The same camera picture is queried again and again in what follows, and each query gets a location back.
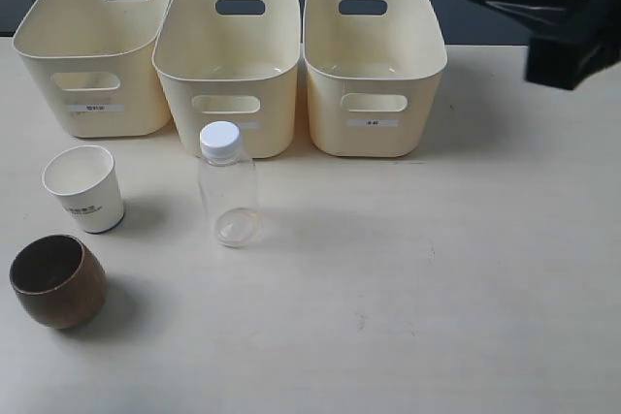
white table surface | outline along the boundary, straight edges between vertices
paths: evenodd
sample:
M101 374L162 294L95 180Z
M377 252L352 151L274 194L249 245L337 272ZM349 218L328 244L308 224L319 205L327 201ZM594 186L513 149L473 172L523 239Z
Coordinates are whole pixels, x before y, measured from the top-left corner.
M82 233L41 185L82 143L0 41L0 412L618 413L621 68L575 92L522 80L524 48L450 47L418 150L257 164L267 220L214 245L172 125L101 140L127 216ZM100 316L60 333L8 270L53 233L100 258Z

paper cup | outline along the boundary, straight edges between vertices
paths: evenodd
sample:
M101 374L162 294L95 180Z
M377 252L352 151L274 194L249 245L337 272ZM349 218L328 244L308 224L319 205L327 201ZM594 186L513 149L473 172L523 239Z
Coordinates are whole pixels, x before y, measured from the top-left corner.
M87 233L107 232L125 213L113 155L100 145L57 155L43 171L43 184Z

plastic bottle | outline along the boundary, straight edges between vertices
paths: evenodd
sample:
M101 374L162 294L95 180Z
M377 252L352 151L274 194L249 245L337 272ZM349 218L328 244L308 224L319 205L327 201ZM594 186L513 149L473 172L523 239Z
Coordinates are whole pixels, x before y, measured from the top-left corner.
M225 246L246 246L260 228L254 161L233 123L210 123L200 138L198 182L210 228Z

